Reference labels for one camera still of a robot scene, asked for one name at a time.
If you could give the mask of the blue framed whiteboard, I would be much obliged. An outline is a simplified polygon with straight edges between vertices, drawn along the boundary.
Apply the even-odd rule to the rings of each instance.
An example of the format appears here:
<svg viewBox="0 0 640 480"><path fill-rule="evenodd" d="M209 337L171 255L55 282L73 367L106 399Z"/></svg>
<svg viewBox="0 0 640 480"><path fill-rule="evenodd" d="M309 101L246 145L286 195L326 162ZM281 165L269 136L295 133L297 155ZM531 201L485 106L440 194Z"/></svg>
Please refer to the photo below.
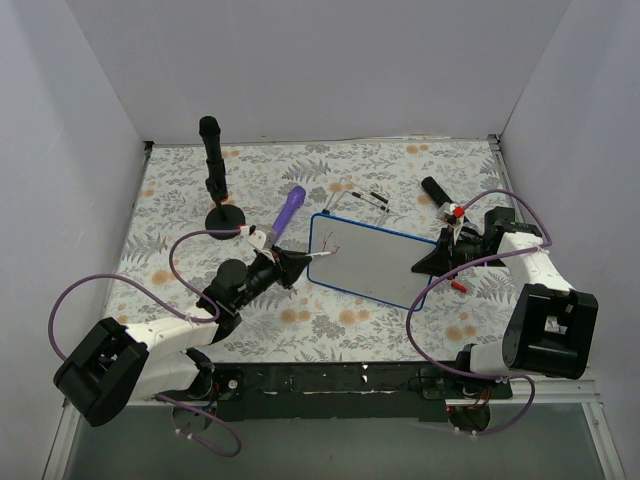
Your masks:
<svg viewBox="0 0 640 480"><path fill-rule="evenodd" d="M317 213L311 217L310 282L383 304L409 309L430 277L411 267L436 243L414 235Z"/></svg>

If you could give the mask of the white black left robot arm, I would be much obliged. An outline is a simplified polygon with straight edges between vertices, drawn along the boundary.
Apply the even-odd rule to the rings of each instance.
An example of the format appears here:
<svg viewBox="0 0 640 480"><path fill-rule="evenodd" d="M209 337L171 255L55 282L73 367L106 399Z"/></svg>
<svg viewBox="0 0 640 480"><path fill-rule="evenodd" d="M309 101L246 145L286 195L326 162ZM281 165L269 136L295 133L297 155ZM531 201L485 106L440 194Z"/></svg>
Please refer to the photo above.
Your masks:
<svg viewBox="0 0 640 480"><path fill-rule="evenodd" d="M65 359L53 383L92 426L112 420L131 400L174 392L200 400L215 386L202 347L228 337L240 311L274 284L291 288L312 257L273 247L251 264L223 262L204 295L183 317L124 326L100 320Z"/></svg>

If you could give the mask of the red white marker pen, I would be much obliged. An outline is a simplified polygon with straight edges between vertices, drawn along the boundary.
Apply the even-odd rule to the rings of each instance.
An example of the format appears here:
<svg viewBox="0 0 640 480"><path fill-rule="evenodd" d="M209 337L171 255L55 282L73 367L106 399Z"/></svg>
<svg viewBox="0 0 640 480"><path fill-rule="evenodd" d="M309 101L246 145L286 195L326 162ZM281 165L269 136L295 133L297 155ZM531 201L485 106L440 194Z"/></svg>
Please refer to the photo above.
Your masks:
<svg viewBox="0 0 640 480"><path fill-rule="evenodd" d="M332 251L322 251L322 252L308 253L305 255L305 257L309 258L311 261L314 261L316 259L325 258L332 255L334 255Z"/></svg>

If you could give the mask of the red marker cap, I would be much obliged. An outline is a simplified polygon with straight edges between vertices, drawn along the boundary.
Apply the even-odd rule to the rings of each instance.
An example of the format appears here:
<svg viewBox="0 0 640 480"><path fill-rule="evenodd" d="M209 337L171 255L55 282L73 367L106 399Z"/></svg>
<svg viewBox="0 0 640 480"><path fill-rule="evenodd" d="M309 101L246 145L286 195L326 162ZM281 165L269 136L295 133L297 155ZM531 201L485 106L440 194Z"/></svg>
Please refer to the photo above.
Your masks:
<svg viewBox="0 0 640 480"><path fill-rule="evenodd" d="M465 285L463 285L463 284L461 284L459 282L456 282L456 281L452 281L451 282L451 286L454 289L456 289L456 290L458 290L460 292L463 292L463 293L466 293L468 291L468 288Z"/></svg>

